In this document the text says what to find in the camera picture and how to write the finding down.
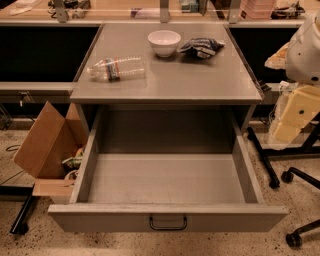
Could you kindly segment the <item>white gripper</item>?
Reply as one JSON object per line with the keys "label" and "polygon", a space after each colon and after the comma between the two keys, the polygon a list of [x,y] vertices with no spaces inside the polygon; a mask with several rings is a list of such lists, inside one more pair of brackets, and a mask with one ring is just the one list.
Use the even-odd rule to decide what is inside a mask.
{"label": "white gripper", "polygon": [[270,69],[286,69],[288,78],[304,84],[282,95],[270,126],[271,144],[290,144],[320,112],[320,11],[311,14],[292,36],[264,63]]}

